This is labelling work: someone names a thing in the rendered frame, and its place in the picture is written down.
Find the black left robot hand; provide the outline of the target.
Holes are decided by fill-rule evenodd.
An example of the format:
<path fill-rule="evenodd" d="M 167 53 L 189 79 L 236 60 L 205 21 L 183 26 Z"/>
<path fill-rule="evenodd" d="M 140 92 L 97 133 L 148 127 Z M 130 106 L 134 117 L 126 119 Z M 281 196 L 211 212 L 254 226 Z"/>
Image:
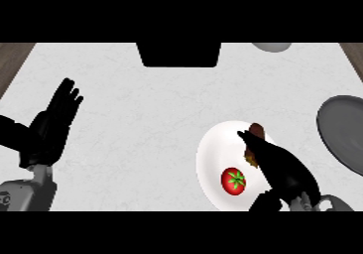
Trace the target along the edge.
<path fill-rule="evenodd" d="M 50 166 L 61 159 L 83 101 L 75 82 L 65 78 L 47 109 L 37 114 L 30 126 L 0 115 L 0 145 L 19 152 L 22 169 Z"/>

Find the red tomato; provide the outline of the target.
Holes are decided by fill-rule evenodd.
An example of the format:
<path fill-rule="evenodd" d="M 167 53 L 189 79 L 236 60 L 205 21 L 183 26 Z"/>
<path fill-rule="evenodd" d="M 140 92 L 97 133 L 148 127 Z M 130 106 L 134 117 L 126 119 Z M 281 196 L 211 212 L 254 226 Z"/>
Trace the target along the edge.
<path fill-rule="evenodd" d="M 238 168 L 227 168 L 221 173 L 221 187 L 227 194 L 239 195 L 247 188 L 247 178 Z"/>

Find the brown food piece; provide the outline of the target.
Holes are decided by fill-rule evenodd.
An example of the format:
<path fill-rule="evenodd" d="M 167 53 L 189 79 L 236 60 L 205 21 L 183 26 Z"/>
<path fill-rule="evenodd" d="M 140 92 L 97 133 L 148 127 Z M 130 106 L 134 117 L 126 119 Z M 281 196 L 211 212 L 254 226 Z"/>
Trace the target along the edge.
<path fill-rule="evenodd" d="M 261 139 L 266 137 L 266 130 L 264 130 L 264 127 L 258 124 L 258 123 L 254 123 L 250 127 L 250 132 L 257 136 L 260 137 Z M 247 149 L 245 151 L 245 159 L 247 159 L 247 162 L 250 163 L 250 165 L 253 167 L 257 167 L 258 166 L 258 162 L 257 162 L 257 158 L 255 158 L 255 153 L 251 151 L 251 149 Z"/>

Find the pale grey round object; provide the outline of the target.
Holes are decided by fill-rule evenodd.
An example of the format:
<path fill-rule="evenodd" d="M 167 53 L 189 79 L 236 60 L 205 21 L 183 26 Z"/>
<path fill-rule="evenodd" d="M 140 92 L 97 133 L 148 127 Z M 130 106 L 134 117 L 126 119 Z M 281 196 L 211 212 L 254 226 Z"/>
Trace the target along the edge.
<path fill-rule="evenodd" d="M 264 52 L 279 53 L 289 48 L 291 43 L 254 43 L 254 46 Z"/>

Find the white oval plate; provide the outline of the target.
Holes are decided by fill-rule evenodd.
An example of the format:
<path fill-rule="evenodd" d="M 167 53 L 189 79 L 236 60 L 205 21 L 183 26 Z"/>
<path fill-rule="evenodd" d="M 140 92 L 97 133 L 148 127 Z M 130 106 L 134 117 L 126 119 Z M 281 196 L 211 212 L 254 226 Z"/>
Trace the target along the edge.
<path fill-rule="evenodd" d="M 220 210 L 248 211 L 258 195 L 272 187 L 261 169 L 245 159 L 247 144 L 238 135 L 251 124 L 244 121 L 226 121 L 217 124 L 201 140 L 196 152 L 196 174 L 204 194 Z M 245 177 L 242 191 L 232 195 L 221 185 L 221 176 L 227 168 L 236 168 Z"/>

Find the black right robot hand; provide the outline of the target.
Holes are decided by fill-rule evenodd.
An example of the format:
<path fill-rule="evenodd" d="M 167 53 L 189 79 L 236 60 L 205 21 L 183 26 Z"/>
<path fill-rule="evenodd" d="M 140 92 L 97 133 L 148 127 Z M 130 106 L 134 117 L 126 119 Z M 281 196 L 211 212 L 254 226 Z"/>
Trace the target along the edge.
<path fill-rule="evenodd" d="M 291 211 L 317 211 L 320 191 L 316 178 L 295 155 L 250 131 L 238 135 L 255 153 L 261 172 L 272 186 L 257 197 L 250 211 L 279 211 L 285 202 Z"/>

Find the black box appliance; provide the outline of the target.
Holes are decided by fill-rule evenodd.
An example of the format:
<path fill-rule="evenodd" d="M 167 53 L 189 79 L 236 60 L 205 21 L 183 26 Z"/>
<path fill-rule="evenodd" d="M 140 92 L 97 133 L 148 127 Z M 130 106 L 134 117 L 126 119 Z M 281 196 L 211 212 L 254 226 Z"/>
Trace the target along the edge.
<path fill-rule="evenodd" d="M 214 67 L 220 56 L 220 43 L 137 43 L 146 67 Z"/>

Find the dark grey pan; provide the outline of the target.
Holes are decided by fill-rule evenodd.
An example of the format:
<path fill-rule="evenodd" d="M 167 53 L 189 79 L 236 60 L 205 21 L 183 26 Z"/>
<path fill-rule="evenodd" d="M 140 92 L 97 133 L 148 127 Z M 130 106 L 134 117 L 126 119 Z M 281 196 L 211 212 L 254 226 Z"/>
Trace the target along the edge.
<path fill-rule="evenodd" d="M 363 177 L 363 98 L 331 97 L 317 110 L 316 126 L 329 153 Z"/>

